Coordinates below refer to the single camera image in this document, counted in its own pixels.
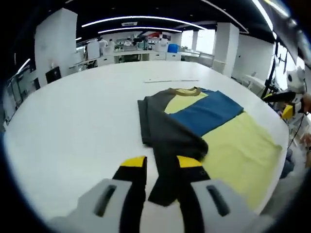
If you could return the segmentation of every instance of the yellow fabric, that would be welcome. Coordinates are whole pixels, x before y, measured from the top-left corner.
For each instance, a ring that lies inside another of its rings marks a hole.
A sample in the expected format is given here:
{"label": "yellow fabric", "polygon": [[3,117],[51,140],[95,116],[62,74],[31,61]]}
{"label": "yellow fabric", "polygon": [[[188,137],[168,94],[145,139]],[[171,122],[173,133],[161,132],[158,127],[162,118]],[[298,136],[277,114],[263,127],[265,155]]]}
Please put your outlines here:
{"label": "yellow fabric", "polygon": [[[188,94],[193,93],[193,91],[189,91],[186,89],[178,89],[177,91],[181,92],[181,93],[188,93]],[[201,92],[197,96],[179,96],[179,95],[176,95],[169,102],[169,104],[166,106],[164,112],[167,114],[177,113],[180,110],[183,110],[183,109],[193,105],[195,102],[199,101],[200,99],[203,99],[206,96],[208,96],[208,95],[203,93],[203,92]]]}
{"label": "yellow fabric", "polygon": [[245,197],[255,210],[271,182],[281,146],[245,112],[202,138],[208,144],[203,168],[212,179],[224,181]]}
{"label": "yellow fabric", "polygon": [[185,157],[185,156],[177,156],[178,161],[179,161],[179,166],[181,168],[184,167],[195,167],[195,166],[202,166],[202,164],[197,161],[196,159],[192,159],[189,157]]}
{"label": "yellow fabric", "polygon": [[136,167],[142,167],[142,164],[144,162],[145,156],[135,157],[132,159],[125,160],[121,166],[136,166]]}

